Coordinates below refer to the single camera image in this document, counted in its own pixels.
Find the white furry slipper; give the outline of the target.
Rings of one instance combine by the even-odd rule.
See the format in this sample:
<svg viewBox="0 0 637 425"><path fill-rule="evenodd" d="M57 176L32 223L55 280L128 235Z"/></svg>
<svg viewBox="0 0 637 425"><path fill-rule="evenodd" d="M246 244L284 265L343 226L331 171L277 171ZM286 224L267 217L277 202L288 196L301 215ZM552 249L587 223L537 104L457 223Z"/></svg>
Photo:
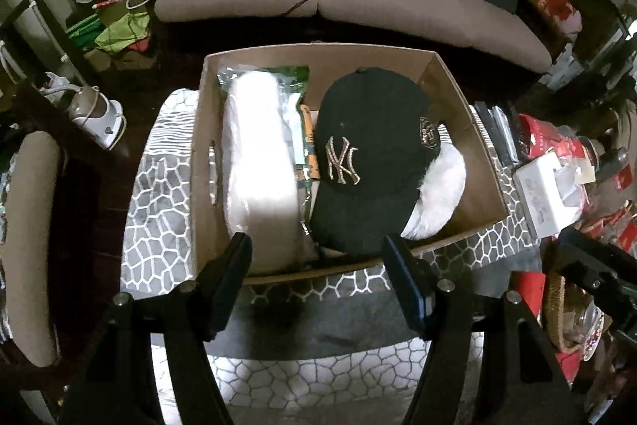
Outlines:
<svg viewBox="0 0 637 425"><path fill-rule="evenodd" d="M467 166L462 154L450 142L440 144L419 184L419 198L401 233L411 241L422 241L437 234L451 219L463 197Z"/></svg>

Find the white item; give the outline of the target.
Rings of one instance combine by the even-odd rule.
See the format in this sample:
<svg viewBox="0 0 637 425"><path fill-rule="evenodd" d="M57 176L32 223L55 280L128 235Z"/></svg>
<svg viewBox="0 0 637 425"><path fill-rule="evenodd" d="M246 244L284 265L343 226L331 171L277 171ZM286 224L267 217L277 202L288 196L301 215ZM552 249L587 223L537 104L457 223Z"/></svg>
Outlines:
<svg viewBox="0 0 637 425"><path fill-rule="evenodd" d="M250 66L218 72L223 101L223 218L230 235L252 240L249 274L294 268L305 253L298 172L297 109L302 83L292 73Z"/></svg>

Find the black NY baseball cap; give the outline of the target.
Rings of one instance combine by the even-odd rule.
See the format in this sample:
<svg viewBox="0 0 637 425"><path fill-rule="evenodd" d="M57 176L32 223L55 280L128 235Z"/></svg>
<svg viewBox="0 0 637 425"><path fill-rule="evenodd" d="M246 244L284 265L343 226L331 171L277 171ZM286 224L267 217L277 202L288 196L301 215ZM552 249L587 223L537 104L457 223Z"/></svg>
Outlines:
<svg viewBox="0 0 637 425"><path fill-rule="evenodd" d="M440 154L427 94L397 72L365 68L324 95L314 127L320 185L310 230L317 245L376 256L402 233L419 184Z"/></svg>

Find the clear green-edged plastic bag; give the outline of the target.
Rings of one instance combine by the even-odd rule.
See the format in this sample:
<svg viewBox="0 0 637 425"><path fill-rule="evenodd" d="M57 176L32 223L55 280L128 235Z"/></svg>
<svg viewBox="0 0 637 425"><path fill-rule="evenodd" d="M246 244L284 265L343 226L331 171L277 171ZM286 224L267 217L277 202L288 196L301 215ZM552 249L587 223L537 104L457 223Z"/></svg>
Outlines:
<svg viewBox="0 0 637 425"><path fill-rule="evenodd" d="M320 183L307 66L226 66L223 90L223 211L229 231L308 234Z"/></svg>

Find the orange printed cloth bag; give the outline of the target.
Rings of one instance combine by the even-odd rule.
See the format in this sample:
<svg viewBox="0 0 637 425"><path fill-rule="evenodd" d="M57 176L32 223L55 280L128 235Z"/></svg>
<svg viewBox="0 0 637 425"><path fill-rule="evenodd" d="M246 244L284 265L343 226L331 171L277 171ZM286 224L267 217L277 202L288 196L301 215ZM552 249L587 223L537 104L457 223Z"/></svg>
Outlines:
<svg viewBox="0 0 637 425"><path fill-rule="evenodd" d="M319 163L317 163L317 153L315 153L314 150L314 126L311 111L310 108L305 104L301 104L299 106L299 110L302 120L303 139L305 139L305 163L307 163L310 178L312 180L319 180Z"/></svg>

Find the grey patterned table mat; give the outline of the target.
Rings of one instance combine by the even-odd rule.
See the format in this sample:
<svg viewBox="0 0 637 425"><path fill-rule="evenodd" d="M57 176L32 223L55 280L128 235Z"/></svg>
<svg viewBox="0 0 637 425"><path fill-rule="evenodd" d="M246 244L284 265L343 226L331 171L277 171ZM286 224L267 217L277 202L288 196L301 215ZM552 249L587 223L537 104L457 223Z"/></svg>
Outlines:
<svg viewBox="0 0 637 425"><path fill-rule="evenodd" d="M166 294L193 274L190 148L199 95L170 93L141 153L123 235L120 285ZM206 347L238 424L396 424L429 343L407 329L382 266L248 286Z"/></svg>

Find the woven wicker basket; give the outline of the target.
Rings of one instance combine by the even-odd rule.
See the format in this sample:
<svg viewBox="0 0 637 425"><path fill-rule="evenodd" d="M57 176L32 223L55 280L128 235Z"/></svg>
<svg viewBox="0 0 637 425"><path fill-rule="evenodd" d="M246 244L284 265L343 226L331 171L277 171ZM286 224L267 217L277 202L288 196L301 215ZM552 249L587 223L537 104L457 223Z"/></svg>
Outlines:
<svg viewBox="0 0 637 425"><path fill-rule="evenodd" d="M557 273L546 279L543 301L546 331L560 353L580 353L584 361L596 352L606 315L593 297Z"/></svg>

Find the brown cardboard box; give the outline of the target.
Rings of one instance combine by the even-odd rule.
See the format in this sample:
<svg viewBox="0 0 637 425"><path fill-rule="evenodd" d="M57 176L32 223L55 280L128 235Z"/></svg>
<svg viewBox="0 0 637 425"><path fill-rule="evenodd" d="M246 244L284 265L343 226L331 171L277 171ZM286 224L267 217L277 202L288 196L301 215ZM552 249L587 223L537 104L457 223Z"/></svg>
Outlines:
<svg viewBox="0 0 637 425"><path fill-rule="evenodd" d="M305 66L317 113L320 184L297 210L276 70ZM384 238L425 223L443 246L508 214L469 105L440 55L311 43L205 58L191 155L192 262L200 272L236 233L252 241L248 281L345 273L379 262Z"/></svg>

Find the white tissue box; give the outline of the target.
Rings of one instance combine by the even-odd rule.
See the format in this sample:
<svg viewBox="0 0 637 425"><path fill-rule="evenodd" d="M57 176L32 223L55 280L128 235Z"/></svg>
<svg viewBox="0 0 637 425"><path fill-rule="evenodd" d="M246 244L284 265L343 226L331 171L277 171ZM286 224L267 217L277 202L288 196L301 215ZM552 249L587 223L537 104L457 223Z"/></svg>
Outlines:
<svg viewBox="0 0 637 425"><path fill-rule="evenodd" d="M536 238L558 235L582 215L586 195L575 182L578 168L563 164L554 151L540 155L514 172L513 180L525 217Z"/></svg>

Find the white garment steamer base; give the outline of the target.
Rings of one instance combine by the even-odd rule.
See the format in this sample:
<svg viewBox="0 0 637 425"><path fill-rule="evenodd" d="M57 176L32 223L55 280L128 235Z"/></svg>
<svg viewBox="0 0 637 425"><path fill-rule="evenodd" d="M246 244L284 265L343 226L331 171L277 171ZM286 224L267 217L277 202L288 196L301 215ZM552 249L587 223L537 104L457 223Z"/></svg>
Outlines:
<svg viewBox="0 0 637 425"><path fill-rule="evenodd" d="M71 94L67 116L104 150L112 150L126 130L126 117L118 100L106 97L97 86L72 84L64 76L47 72L49 82L40 93L53 105Z"/></svg>

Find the green shopping bag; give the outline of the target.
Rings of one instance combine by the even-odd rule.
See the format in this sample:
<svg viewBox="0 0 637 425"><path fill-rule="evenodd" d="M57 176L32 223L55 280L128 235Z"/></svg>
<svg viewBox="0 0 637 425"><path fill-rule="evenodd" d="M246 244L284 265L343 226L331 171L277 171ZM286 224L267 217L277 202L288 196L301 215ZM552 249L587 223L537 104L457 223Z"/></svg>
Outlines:
<svg viewBox="0 0 637 425"><path fill-rule="evenodd" d="M149 35L150 16L128 12L107 26L95 39L96 46L109 54L118 54Z"/></svg>

